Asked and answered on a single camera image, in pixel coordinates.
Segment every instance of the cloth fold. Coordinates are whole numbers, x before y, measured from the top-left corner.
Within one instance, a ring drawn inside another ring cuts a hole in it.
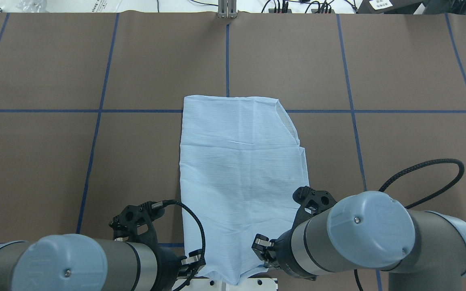
[[[257,233],[292,227],[292,193],[308,186],[305,149],[277,99],[187,96],[181,134],[181,200],[199,217],[207,265],[199,272],[238,285],[267,269],[251,250]],[[185,251],[201,247],[183,212]]]

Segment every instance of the light blue cloth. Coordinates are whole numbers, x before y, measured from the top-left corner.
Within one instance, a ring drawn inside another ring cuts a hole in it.
[[[305,149],[277,99],[187,96],[181,135],[181,200],[205,230],[207,265],[199,276],[237,285],[266,269],[251,250],[257,233],[292,227],[292,194],[308,186]],[[184,247],[201,248],[183,212]]]

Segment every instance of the white mounting plate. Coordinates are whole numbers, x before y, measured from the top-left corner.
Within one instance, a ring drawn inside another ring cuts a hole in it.
[[[184,279],[177,280],[172,289],[179,287]],[[229,285],[224,282],[211,280],[208,278],[197,278],[190,281],[190,285],[181,291],[277,291],[277,278],[248,278],[238,286]]]

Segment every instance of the black hole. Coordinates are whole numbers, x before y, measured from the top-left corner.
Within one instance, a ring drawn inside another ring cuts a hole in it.
[[[134,213],[132,212],[127,212],[127,214],[125,214],[125,219],[127,219],[127,221],[131,221],[134,217]]]
[[[327,196],[321,197],[321,203],[323,203],[323,205],[327,205],[329,202],[330,200]]]

